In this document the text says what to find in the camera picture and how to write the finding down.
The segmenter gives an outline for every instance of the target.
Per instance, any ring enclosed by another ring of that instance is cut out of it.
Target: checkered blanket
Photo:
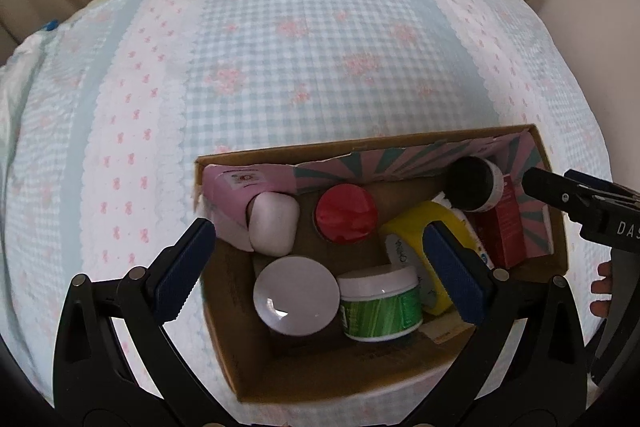
[[[173,244],[193,219],[198,155],[535,123],[557,172],[610,175],[578,84],[521,0],[105,0],[25,46],[36,60],[18,53],[0,71],[0,87],[26,100],[0,121],[11,297],[0,333],[46,396],[71,277],[119,278]],[[589,282],[607,252],[572,223],[567,232],[568,279],[589,337]],[[446,370],[322,404],[241,404],[202,306],[197,287],[166,329],[246,423],[396,423]]]

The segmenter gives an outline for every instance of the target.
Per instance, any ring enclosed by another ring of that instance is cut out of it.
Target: human hand
[[[600,279],[591,283],[591,293],[596,295],[608,294],[611,295],[611,288],[613,286],[613,281],[611,278],[611,261],[608,263],[602,263],[598,266],[598,275],[604,277],[604,279]],[[593,301],[589,308],[591,309],[591,313],[596,315],[596,317],[606,317],[609,315],[609,307],[611,306],[611,301]]]

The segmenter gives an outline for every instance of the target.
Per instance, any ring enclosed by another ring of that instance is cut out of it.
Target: green jar
[[[345,335],[356,341],[390,341],[422,324],[418,277],[413,266],[390,264],[337,278]]]

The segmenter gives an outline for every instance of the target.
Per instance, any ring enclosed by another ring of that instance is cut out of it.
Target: red jar
[[[376,230],[378,209],[364,188],[347,183],[334,185],[318,200],[314,222],[326,240],[350,245],[362,241]]]

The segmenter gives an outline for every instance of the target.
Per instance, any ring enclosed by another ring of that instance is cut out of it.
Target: green label
[[[347,335],[364,339],[400,333],[422,318],[418,286],[399,295],[340,303],[342,327]]]

